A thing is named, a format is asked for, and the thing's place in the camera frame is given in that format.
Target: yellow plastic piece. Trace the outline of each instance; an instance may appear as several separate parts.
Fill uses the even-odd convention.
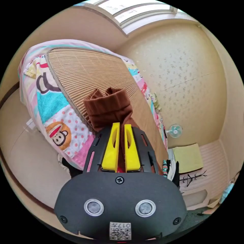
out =
[[[113,123],[107,148],[102,161],[103,170],[117,172],[119,155],[119,128],[120,123]]]
[[[125,125],[125,169],[138,171],[141,167],[131,125]]]

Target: patterned wallpaper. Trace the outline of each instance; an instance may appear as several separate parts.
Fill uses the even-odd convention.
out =
[[[226,112],[226,80],[207,35],[193,24],[170,24],[146,31],[116,50],[134,60],[162,107],[166,129],[180,124],[169,148],[219,138]]]

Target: electric fan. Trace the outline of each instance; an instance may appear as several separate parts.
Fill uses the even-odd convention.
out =
[[[166,131],[173,138],[178,138],[182,134],[182,127],[180,125],[174,124]]]

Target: qr code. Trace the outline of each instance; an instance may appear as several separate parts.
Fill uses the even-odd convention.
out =
[[[110,222],[110,240],[131,240],[131,223]]]

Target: yellow cloth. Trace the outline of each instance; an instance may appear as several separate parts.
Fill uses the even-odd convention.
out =
[[[179,162],[179,173],[187,173],[203,168],[203,161],[197,143],[173,148],[175,161]]]

